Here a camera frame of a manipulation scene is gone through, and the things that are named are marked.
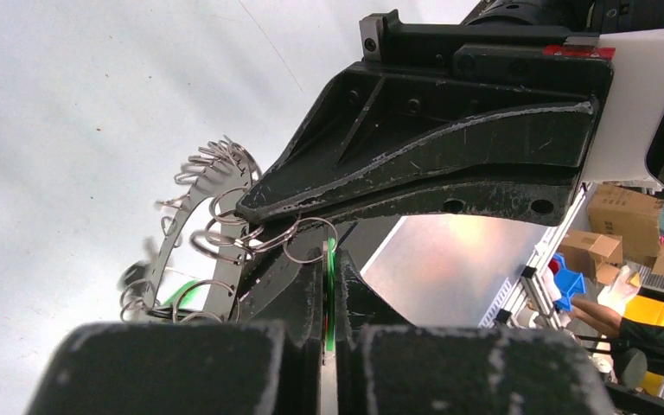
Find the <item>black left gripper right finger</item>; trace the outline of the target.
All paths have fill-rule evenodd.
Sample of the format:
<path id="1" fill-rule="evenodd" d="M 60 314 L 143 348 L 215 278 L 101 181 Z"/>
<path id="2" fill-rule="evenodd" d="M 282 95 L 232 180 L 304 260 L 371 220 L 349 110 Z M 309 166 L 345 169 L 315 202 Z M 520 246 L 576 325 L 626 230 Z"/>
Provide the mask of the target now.
<path id="1" fill-rule="evenodd" d="M 418 327 L 335 255 L 342 414 L 611 414 L 591 359 L 543 329 Z"/>

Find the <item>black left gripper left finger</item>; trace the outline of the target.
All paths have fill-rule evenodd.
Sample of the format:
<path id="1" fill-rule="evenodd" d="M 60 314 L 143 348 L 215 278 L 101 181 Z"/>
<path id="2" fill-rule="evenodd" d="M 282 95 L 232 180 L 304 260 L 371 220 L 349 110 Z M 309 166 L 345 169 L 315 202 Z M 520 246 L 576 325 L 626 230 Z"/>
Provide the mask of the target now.
<path id="1" fill-rule="evenodd" d="M 30 414 L 317 414 L 327 234 L 270 253 L 260 286 L 284 288 L 238 322 L 91 323 L 57 348 Z"/>

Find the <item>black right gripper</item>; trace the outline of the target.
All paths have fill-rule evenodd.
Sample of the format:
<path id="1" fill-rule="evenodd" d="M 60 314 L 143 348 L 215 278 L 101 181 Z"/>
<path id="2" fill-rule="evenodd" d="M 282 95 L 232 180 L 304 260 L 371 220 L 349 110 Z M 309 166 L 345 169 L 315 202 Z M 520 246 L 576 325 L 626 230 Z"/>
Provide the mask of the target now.
<path id="1" fill-rule="evenodd" d="M 581 188 L 614 69 L 569 17 L 363 21 L 337 74 L 238 201 L 253 224 L 459 214 L 557 226 Z"/>

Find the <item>green key tag with key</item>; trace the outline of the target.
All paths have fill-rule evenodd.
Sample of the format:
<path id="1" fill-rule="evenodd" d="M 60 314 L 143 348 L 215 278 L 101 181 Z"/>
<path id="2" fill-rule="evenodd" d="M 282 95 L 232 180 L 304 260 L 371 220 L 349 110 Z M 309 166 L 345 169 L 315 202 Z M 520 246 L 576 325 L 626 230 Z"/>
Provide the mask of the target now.
<path id="1" fill-rule="evenodd" d="M 335 346 L 335 240 L 298 262 L 281 251 L 245 264 L 217 329 L 213 374 L 200 377 L 212 414 L 318 414 L 324 369 Z"/>

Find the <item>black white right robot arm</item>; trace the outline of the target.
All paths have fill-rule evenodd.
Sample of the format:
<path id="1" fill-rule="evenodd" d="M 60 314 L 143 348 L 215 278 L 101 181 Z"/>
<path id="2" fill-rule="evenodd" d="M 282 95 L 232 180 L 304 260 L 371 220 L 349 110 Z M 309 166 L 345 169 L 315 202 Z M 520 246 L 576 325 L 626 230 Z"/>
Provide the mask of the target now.
<path id="1" fill-rule="evenodd" d="M 664 1 L 488 1 L 460 24 L 359 23 L 241 196 L 254 225 L 469 214 L 560 224 L 587 182 L 664 188 Z"/>

